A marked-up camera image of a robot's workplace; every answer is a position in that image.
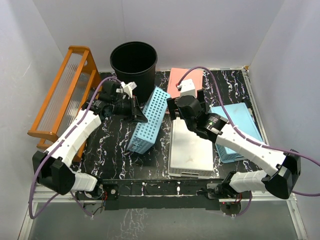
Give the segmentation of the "small blue perforated basket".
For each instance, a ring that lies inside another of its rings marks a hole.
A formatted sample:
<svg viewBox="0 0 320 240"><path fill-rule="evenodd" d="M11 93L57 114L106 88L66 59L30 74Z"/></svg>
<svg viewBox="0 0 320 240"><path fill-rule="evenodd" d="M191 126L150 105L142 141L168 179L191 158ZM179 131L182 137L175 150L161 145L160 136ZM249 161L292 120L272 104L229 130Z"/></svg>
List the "small blue perforated basket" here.
<svg viewBox="0 0 320 240"><path fill-rule="evenodd" d="M154 88L142 110L147 122L139 122L136 125L128 144L128 151L143 155L155 144L168 106L167 99L170 97L170 94L161 88Z"/></svg>

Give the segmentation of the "pink perforated plastic basket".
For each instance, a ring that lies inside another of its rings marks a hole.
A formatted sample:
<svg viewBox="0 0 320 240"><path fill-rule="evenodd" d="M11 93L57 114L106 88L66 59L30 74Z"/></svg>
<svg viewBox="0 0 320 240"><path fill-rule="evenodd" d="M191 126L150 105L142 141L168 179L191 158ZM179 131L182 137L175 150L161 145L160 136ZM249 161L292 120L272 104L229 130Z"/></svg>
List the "pink perforated plastic basket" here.
<svg viewBox="0 0 320 240"><path fill-rule="evenodd" d="M176 85L188 70L189 69L186 69L186 68L171 68L168 87L167 87L167 93L170 94L171 98L177 98L180 96L180 92L178 91ZM193 81L196 92L202 89L202 86L203 86L202 70L199 70L199 69L193 70L184 78L184 81L188 79L191 79Z"/></svg>

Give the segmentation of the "black plastic bucket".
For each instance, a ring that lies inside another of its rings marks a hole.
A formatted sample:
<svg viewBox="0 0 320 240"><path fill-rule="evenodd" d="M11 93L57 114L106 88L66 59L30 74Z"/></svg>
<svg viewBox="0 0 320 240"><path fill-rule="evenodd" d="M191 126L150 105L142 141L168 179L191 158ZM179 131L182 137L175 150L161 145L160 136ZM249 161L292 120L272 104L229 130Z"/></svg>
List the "black plastic bucket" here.
<svg viewBox="0 0 320 240"><path fill-rule="evenodd" d="M146 103L155 88L158 54L154 47L141 41L131 41L117 46L110 54L110 65L117 78L135 82L133 90L140 104Z"/></svg>

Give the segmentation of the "large blue perforated basket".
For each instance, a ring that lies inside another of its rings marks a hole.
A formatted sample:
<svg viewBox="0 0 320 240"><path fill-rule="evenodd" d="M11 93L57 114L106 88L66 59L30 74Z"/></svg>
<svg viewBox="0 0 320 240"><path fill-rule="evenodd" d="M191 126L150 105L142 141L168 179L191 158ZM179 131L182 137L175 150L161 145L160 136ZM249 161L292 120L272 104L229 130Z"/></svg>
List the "large blue perforated basket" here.
<svg viewBox="0 0 320 240"><path fill-rule="evenodd" d="M233 123L238 127L240 131L250 135L260 142L263 142L263 138L253 118L253 112L247 107L244 102L233 103L225 105L224 107L231 117ZM217 150L220 161L224 164L246 160L243 156L225 146L216 144L215 148Z"/></svg>

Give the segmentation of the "white perforated plastic basket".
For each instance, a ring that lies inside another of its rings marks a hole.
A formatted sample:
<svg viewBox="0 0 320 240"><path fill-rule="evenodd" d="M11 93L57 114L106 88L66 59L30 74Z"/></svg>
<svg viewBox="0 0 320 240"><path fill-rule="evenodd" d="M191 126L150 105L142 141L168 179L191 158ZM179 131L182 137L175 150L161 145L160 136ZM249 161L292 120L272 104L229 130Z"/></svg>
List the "white perforated plastic basket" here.
<svg viewBox="0 0 320 240"><path fill-rule="evenodd" d="M189 131L184 120L173 120L168 174L171 177L210 179L214 171L213 162L213 143Z"/></svg>

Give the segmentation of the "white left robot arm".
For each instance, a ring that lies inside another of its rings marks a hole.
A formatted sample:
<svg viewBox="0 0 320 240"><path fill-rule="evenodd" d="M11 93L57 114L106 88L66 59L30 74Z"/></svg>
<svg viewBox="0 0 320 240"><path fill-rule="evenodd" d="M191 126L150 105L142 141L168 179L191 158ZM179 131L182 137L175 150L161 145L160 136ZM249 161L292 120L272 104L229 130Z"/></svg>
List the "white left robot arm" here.
<svg viewBox="0 0 320 240"><path fill-rule="evenodd" d="M72 170L72 161L105 118L118 115L129 122L148 122L133 94L136 87L135 82L105 80L100 83L61 137L45 151L33 155L34 184L41 184L60 195L85 191L91 199L99 199L103 195L102 185L97 183L96 177Z"/></svg>

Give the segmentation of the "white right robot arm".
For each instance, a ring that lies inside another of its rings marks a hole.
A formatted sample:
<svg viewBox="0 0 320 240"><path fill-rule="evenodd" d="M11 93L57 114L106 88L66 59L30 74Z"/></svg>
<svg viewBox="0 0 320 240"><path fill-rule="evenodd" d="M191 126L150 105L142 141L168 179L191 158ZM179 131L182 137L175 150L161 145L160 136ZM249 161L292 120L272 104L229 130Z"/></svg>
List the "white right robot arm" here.
<svg viewBox="0 0 320 240"><path fill-rule="evenodd" d="M176 88L179 97L166 100L171 120L180 118L199 138L227 147L260 167L231 171L220 184L207 189L209 195L233 199L243 192L267 191L279 199L290 197L301 174L298 152L273 149L240 131L228 114L209 112L203 90L196 90L192 79L180 81Z"/></svg>

